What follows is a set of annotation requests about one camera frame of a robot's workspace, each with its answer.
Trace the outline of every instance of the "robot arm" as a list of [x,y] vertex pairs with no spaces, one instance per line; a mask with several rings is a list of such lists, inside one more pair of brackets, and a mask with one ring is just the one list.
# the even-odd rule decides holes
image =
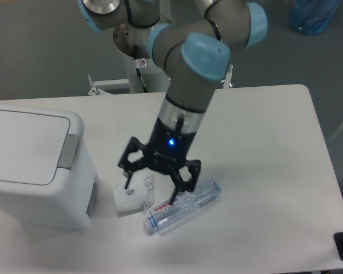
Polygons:
[[[199,160],[186,155],[211,101],[221,85],[230,61],[230,49],[240,49],[264,38],[267,19],[261,6],[242,0],[196,0],[204,19],[183,27],[158,25],[157,0],[83,0],[87,13],[100,29],[128,22],[135,28],[151,28],[147,52],[171,82],[147,144],[132,137],[118,166],[127,177],[145,167],[170,175],[175,191],[192,192],[201,170]],[[92,9],[88,2],[106,8]],[[112,10],[107,6],[118,2]],[[143,158],[130,162],[128,156],[141,150]],[[184,181],[180,169],[187,167],[191,177]]]

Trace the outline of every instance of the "small white package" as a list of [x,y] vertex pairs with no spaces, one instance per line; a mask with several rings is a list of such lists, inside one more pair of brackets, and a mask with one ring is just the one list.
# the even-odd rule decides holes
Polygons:
[[143,210],[145,213],[154,203],[154,182],[151,171],[147,168],[134,174],[128,190],[124,189],[127,179],[113,188],[117,212]]

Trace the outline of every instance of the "white table surface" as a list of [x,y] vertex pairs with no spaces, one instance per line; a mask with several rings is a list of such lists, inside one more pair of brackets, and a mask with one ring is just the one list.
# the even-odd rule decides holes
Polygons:
[[[284,273],[343,268],[333,240],[343,201],[309,91],[300,85],[216,91],[189,151],[222,200],[165,235],[142,212],[118,217],[113,186],[131,136],[147,142],[164,94],[12,100],[69,110],[101,184],[92,225],[67,231],[21,224],[0,210],[0,273]],[[155,174],[155,204],[171,180]]]

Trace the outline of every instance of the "clear plastic bottle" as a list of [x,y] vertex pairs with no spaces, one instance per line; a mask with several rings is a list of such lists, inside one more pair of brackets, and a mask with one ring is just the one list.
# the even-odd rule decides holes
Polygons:
[[197,184],[193,192],[177,196],[170,206],[169,201],[150,209],[150,217],[143,225],[151,235],[183,219],[196,210],[210,204],[221,196],[221,187],[214,179]]
[[295,31],[303,34],[323,32],[340,0],[296,0],[290,15],[289,23]]

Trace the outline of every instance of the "white box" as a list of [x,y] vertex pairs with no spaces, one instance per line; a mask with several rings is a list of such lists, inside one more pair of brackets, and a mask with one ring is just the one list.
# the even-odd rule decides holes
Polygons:
[[73,112],[0,104],[0,209],[29,223],[89,226],[97,173],[83,131]]

